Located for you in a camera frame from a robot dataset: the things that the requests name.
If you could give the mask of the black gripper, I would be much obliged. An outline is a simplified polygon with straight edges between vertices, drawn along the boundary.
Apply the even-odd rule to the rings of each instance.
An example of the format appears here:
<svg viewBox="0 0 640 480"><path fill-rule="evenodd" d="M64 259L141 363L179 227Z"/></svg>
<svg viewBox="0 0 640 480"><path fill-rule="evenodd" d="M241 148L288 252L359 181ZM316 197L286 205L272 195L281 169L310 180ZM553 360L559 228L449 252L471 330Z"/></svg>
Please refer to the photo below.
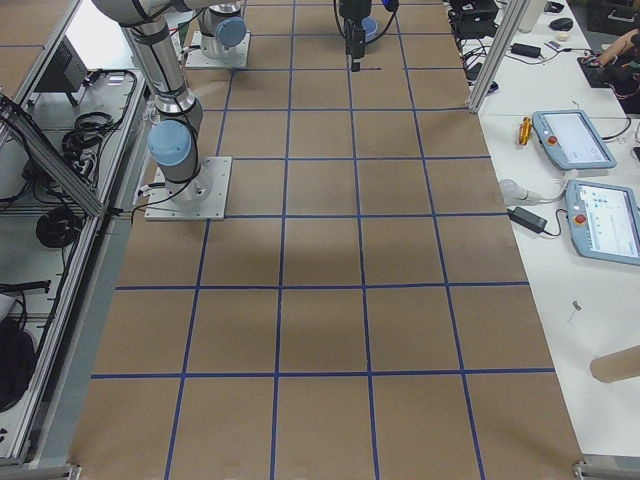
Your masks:
<svg viewBox="0 0 640 480"><path fill-rule="evenodd" d="M360 71L361 60L365 55L366 31L362 25L362 20L371 14L371 9L371 0L338 1L338 13L344 19L346 55L352 72Z"/></svg>

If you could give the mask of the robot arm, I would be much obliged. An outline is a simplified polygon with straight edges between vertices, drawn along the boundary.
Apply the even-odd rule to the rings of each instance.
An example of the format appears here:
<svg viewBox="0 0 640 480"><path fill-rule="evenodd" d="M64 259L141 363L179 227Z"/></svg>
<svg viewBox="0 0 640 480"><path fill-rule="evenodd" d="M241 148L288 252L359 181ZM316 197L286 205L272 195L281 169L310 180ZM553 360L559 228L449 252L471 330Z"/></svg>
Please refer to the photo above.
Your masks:
<svg viewBox="0 0 640 480"><path fill-rule="evenodd" d="M209 1L96 1L96 8L118 23L154 95L159 123L147 138L165 188L176 202L202 201L213 180L199 158L197 141L202 106L187 86L170 38L166 13L199 13Z"/></svg>
<svg viewBox="0 0 640 480"><path fill-rule="evenodd" d="M371 14L371 1L334 1L333 12L337 30L344 40L345 55L352 72L359 72L365 56L367 30L365 20ZM249 40L249 31L241 18L237 1L203 9L197 16L200 40L198 50L204 58L231 67L237 48Z"/></svg>

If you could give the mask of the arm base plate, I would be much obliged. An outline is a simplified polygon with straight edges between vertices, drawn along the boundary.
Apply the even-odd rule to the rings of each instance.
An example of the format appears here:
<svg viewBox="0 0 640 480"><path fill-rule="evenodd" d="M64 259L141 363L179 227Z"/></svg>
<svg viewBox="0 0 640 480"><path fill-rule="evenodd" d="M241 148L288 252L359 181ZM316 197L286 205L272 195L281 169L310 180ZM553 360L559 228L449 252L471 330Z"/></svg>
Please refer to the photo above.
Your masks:
<svg viewBox="0 0 640 480"><path fill-rule="evenodd" d="M145 209L148 221L216 220L225 218L232 158L204 157L200 172L185 190L169 182L152 189L150 207Z"/></svg>
<svg viewBox="0 0 640 480"><path fill-rule="evenodd" d="M236 46L225 48L213 37L203 37L196 30L187 47L187 69L244 69L247 66L251 33Z"/></svg>

